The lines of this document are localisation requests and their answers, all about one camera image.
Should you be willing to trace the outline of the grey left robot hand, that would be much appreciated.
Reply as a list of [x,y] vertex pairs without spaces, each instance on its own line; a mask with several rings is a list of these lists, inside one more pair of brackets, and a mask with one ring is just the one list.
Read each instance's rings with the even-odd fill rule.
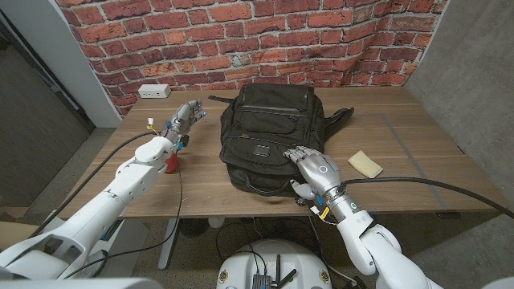
[[201,100],[191,100],[182,104],[171,119],[166,122],[160,136],[177,144],[205,114]]

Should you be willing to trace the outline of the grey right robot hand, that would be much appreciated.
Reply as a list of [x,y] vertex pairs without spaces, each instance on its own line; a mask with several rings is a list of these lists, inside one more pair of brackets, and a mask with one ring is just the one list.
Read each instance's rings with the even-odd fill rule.
[[290,180],[296,194],[306,200],[313,200],[316,194],[325,197],[328,191],[342,182],[336,162],[315,149],[296,146],[283,152],[283,155],[298,166],[306,181],[300,184],[298,181]]

